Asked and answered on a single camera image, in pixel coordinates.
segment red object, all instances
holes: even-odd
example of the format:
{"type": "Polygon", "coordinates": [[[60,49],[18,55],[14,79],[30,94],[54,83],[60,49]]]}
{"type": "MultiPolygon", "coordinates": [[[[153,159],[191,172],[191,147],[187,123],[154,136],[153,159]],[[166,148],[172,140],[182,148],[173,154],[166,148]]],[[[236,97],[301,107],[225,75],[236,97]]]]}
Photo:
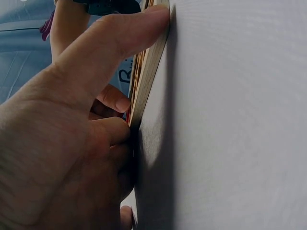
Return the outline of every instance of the red object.
{"type": "Polygon", "coordinates": [[[129,123],[130,121],[130,112],[131,112],[131,109],[129,108],[127,113],[126,113],[126,122],[129,123]]]}
{"type": "Polygon", "coordinates": [[[40,33],[42,33],[42,39],[45,42],[50,35],[51,26],[53,22],[54,11],[52,12],[50,18],[45,22],[45,24],[39,28],[40,33]]]}

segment finger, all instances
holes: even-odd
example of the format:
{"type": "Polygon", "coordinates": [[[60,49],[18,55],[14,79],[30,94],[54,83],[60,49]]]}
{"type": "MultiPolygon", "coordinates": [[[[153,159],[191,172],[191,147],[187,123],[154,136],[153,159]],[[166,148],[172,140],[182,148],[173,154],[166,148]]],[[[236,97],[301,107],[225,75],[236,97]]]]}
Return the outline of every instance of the finger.
{"type": "Polygon", "coordinates": [[[90,122],[91,141],[101,142],[101,137],[107,137],[110,146],[121,144],[130,137],[128,124],[119,117],[110,117],[90,122]]]}
{"type": "Polygon", "coordinates": [[[119,89],[110,84],[102,90],[97,99],[119,113],[126,112],[130,106],[129,99],[119,89]]]}
{"type": "Polygon", "coordinates": [[[133,212],[128,206],[120,209],[120,230],[131,230],[133,225],[133,212]]]}
{"type": "Polygon", "coordinates": [[[99,100],[95,99],[93,106],[91,108],[91,112],[101,116],[102,118],[108,118],[113,116],[122,117],[122,114],[105,106],[99,100]]]}
{"type": "Polygon", "coordinates": [[[115,145],[111,147],[109,157],[117,170],[120,171],[132,159],[132,151],[128,144],[115,145]]]}
{"type": "Polygon", "coordinates": [[[94,120],[103,119],[103,117],[101,117],[101,116],[99,116],[99,115],[97,115],[97,114],[94,114],[94,113],[90,113],[90,114],[88,115],[88,119],[89,119],[90,121],[94,121],[94,120]]]}
{"type": "Polygon", "coordinates": [[[150,47],[166,29],[169,17],[169,9],[161,6],[146,13],[102,17],[33,81],[56,92],[41,92],[50,100],[88,113],[120,61],[150,47]]]}

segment fingernail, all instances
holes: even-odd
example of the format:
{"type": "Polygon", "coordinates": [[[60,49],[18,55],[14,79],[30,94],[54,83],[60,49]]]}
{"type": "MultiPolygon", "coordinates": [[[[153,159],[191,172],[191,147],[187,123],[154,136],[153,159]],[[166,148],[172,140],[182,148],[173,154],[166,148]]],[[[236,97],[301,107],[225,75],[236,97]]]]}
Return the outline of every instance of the fingernail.
{"type": "Polygon", "coordinates": [[[155,12],[155,11],[160,11],[160,10],[165,10],[165,9],[167,9],[167,7],[165,5],[159,4],[159,5],[155,5],[155,6],[152,6],[152,7],[145,9],[143,11],[143,13],[152,13],[152,12],[155,12]]]}
{"type": "Polygon", "coordinates": [[[116,108],[120,113],[126,112],[129,106],[130,106],[130,101],[128,98],[121,98],[116,102],[116,108]]]}

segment hand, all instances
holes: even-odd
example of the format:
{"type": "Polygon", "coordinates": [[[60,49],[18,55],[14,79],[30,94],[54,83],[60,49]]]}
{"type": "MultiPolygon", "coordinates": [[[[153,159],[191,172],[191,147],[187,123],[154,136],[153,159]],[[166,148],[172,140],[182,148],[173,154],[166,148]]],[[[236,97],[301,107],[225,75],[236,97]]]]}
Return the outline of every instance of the hand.
{"type": "Polygon", "coordinates": [[[51,66],[0,106],[0,226],[130,229],[128,125],[88,121],[121,60],[151,46],[164,7],[95,22],[51,66]]]}

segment person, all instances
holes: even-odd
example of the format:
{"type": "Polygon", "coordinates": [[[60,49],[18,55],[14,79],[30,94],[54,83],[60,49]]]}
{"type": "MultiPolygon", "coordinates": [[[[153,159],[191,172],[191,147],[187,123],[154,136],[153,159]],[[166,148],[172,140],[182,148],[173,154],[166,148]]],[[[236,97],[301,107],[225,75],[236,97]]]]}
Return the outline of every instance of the person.
{"type": "MultiPolygon", "coordinates": [[[[89,113],[120,61],[168,22],[164,6],[102,17],[0,106],[0,229],[131,229],[120,210],[133,187],[130,129],[89,113]]],[[[122,112],[122,99],[110,88],[101,101],[122,112]]]]}

